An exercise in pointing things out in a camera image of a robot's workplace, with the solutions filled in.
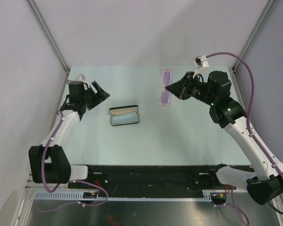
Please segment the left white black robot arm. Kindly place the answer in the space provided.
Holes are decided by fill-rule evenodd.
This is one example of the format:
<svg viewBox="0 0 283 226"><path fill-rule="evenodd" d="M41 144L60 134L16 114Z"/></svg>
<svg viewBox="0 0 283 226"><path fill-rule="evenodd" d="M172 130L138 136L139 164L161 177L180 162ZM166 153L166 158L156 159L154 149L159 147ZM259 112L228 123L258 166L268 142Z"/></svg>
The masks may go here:
<svg viewBox="0 0 283 226"><path fill-rule="evenodd" d="M58 121L44 141L31 146L28 151L32 179L43 185L78 180L84 188L90 188L95 182L94 175L85 165L70 164L64 148L86 111L95 108L110 95L96 81L88 84L83 75L68 82L68 89L69 93L58 110Z"/></svg>

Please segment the black glasses case beige lining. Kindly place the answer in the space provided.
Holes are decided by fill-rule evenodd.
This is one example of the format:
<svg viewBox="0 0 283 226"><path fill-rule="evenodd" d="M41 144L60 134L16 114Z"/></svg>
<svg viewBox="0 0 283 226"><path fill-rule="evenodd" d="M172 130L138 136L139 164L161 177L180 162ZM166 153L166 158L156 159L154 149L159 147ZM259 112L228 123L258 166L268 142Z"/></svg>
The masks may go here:
<svg viewBox="0 0 283 226"><path fill-rule="evenodd" d="M140 123L138 105L127 105L109 108L110 124L112 126L123 126Z"/></svg>

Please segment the light blue cleaning cloth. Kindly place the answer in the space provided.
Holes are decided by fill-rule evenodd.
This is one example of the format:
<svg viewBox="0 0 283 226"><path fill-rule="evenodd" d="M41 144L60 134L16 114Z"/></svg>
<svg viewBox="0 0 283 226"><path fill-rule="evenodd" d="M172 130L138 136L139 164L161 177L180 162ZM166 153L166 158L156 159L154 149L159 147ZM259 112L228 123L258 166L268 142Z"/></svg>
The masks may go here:
<svg viewBox="0 0 283 226"><path fill-rule="evenodd" d="M138 122L138 116L135 112L126 113L126 114L114 116L113 122L115 125L135 123Z"/></svg>

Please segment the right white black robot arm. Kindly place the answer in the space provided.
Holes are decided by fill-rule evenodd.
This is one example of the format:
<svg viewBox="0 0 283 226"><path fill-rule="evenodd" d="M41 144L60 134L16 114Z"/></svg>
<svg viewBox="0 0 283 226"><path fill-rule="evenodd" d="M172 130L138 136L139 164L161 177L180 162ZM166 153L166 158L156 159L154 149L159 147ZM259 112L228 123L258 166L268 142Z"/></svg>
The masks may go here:
<svg viewBox="0 0 283 226"><path fill-rule="evenodd" d="M231 81L227 73L213 71L207 82L200 75L187 72L182 79L167 85L165 89L180 100L191 97L208 104L212 121L224 129L242 149L254 172L234 169L219 164L210 170L208 184L219 189L224 184L246 190L258 204L264 205L283 193L283 163L270 150L261 149L263 142L251 125L247 125L247 114L242 106L230 97Z"/></svg>

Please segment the pink frame purple sunglasses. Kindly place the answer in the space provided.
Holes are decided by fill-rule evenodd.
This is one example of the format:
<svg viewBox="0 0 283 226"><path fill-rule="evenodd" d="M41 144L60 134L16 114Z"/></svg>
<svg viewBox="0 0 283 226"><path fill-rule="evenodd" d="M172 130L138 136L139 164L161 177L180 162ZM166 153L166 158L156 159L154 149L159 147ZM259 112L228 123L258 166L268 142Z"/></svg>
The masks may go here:
<svg viewBox="0 0 283 226"><path fill-rule="evenodd" d="M171 101L171 93L166 90L166 86L170 85L173 80L173 70L164 69L161 70L162 76L162 92L157 104L163 107L169 107Z"/></svg>

